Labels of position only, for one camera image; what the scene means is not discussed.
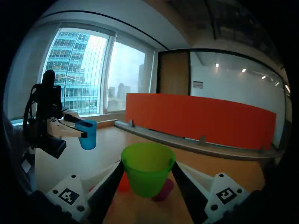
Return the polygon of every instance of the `sign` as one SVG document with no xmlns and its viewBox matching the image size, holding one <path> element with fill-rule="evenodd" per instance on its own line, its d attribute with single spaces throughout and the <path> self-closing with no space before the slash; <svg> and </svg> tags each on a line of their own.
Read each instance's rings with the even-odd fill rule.
<svg viewBox="0 0 299 224">
<path fill-rule="evenodd" d="M 203 82 L 193 81 L 193 88 L 203 88 Z"/>
</svg>

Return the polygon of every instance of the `glass wall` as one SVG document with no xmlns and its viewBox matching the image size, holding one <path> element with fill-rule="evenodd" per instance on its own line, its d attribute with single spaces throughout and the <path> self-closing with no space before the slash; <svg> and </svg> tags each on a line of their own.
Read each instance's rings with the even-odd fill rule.
<svg viewBox="0 0 299 224">
<path fill-rule="evenodd" d="M 282 78 L 260 63 L 226 53 L 194 51 L 190 52 L 190 59 L 191 95 L 229 100 L 275 113 L 272 142 L 278 147 L 285 121 Z"/>
</svg>

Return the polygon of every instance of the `green cup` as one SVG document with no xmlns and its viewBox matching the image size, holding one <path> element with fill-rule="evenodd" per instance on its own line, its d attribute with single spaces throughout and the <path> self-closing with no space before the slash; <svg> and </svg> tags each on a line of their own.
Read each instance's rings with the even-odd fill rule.
<svg viewBox="0 0 299 224">
<path fill-rule="evenodd" d="M 141 197 L 154 197 L 162 189 L 175 155 L 161 144 L 137 143 L 122 151 L 121 160 L 132 191 Z"/>
</svg>

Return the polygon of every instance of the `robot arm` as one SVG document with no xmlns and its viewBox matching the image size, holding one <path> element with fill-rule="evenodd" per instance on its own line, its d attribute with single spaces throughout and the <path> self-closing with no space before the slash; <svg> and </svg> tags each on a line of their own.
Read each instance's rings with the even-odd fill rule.
<svg viewBox="0 0 299 224">
<path fill-rule="evenodd" d="M 58 159 L 66 148 L 66 141 L 62 140 L 61 137 L 87 138 L 87 133 L 59 121 L 64 117 L 65 121 L 76 123 L 81 118 L 77 113 L 63 108 L 61 86 L 54 85 L 54 80 L 54 71 L 47 70 L 42 83 L 32 87 L 24 112 L 23 131 L 24 137 L 31 147 L 38 147 Z M 35 118 L 31 112 L 34 103 L 37 103 Z M 34 131 L 28 127 L 27 122 L 34 127 Z M 87 127 L 91 126 L 88 122 L 82 123 Z"/>
</svg>

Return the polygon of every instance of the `red cup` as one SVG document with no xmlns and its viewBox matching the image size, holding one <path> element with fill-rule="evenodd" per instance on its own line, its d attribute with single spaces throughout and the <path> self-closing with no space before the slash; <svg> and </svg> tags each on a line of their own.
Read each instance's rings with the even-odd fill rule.
<svg viewBox="0 0 299 224">
<path fill-rule="evenodd" d="M 130 184 L 129 184 L 129 180 L 128 180 L 126 172 L 124 172 L 123 177 L 120 180 L 117 190 L 119 192 L 128 192 L 130 190 Z"/>
</svg>

